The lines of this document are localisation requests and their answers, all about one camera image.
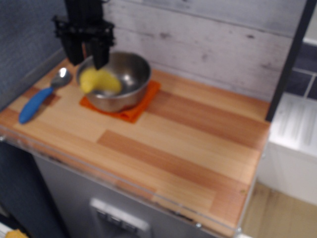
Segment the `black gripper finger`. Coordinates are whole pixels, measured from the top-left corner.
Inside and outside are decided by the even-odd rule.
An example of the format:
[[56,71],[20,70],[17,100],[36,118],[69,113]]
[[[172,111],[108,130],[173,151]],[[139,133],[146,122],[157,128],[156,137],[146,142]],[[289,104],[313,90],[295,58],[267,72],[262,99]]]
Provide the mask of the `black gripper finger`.
[[106,39],[92,39],[91,53],[96,69],[104,67],[109,62],[110,41]]
[[83,61],[82,43],[72,36],[63,36],[61,42],[64,51],[73,65],[78,65]]

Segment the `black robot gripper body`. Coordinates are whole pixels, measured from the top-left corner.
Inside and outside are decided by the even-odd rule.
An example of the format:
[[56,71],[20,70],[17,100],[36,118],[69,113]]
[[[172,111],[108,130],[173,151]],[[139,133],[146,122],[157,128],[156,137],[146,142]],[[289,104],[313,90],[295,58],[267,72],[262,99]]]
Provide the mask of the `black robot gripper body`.
[[95,40],[112,47],[114,24],[104,19],[106,0],[65,0],[67,15],[55,15],[55,35],[64,47]]

